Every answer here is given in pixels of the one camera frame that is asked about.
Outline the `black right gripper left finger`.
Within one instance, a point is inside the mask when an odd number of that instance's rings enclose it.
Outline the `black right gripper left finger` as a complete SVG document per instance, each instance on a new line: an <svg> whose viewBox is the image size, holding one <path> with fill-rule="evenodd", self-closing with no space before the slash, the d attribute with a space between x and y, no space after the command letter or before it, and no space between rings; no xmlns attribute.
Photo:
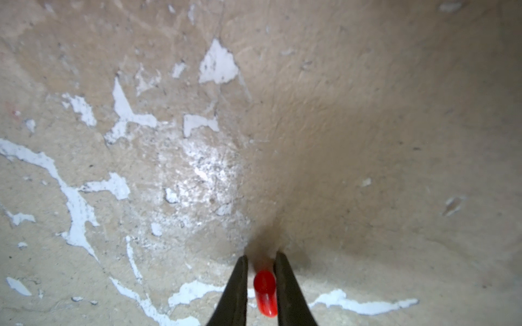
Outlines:
<svg viewBox="0 0 522 326"><path fill-rule="evenodd" d="M241 256L207 326L246 326L248 259Z"/></svg>

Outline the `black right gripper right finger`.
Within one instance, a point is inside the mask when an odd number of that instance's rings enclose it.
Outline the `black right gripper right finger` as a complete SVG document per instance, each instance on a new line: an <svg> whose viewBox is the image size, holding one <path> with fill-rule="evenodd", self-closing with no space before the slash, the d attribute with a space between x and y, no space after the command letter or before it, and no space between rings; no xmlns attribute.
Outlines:
<svg viewBox="0 0 522 326"><path fill-rule="evenodd" d="M318 326L288 258L281 251L276 253L273 270L276 278L278 326Z"/></svg>

